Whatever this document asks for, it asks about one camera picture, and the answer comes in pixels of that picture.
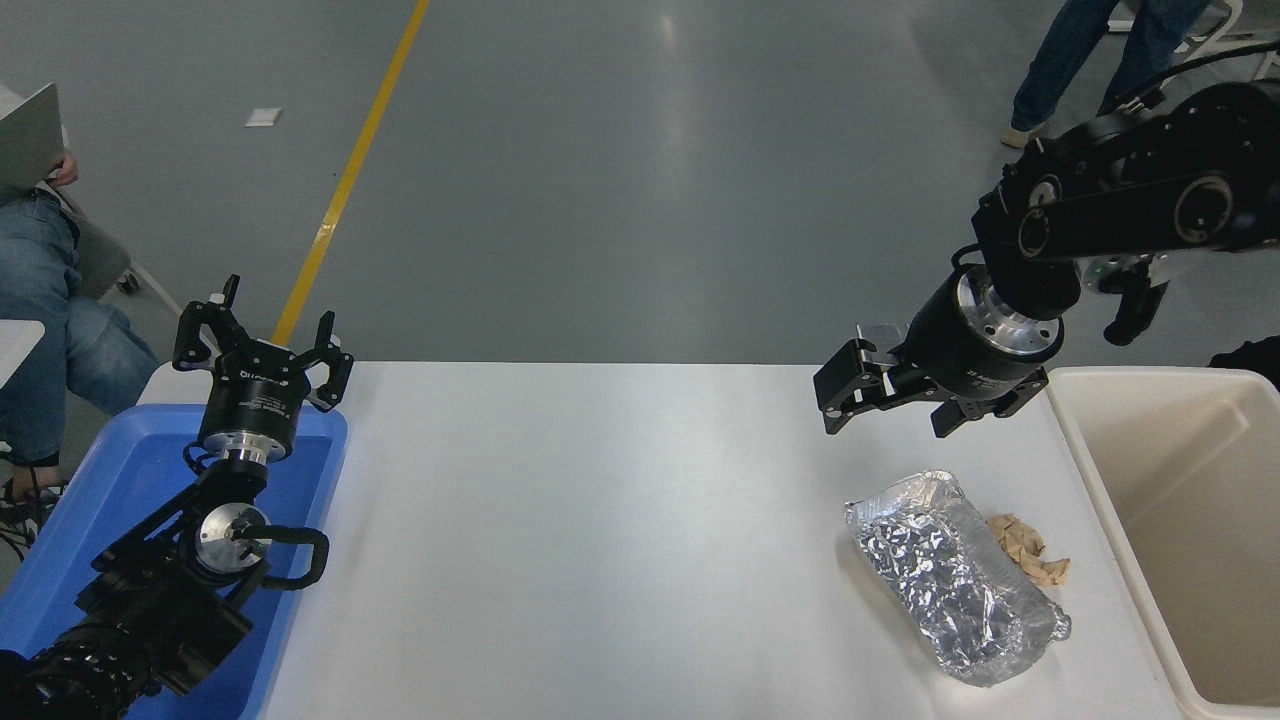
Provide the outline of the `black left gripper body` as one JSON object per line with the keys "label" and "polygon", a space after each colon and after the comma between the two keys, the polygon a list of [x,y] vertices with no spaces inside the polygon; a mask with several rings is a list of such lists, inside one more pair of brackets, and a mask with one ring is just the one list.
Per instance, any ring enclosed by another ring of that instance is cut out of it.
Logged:
{"label": "black left gripper body", "polygon": [[261,340],[220,340],[198,446],[228,457],[232,447],[253,445],[256,459],[288,457],[312,391],[306,372],[316,364],[314,350],[296,354]]}

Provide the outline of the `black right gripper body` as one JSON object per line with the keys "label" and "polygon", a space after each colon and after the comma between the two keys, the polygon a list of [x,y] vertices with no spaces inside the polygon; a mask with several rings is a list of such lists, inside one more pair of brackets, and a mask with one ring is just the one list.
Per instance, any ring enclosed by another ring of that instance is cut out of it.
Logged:
{"label": "black right gripper body", "polygon": [[893,348],[899,392],[932,388],[934,400],[1019,409],[1047,384],[1043,366],[1062,347],[1061,319],[1016,311],[987,270],[955,270],[913,318]]}

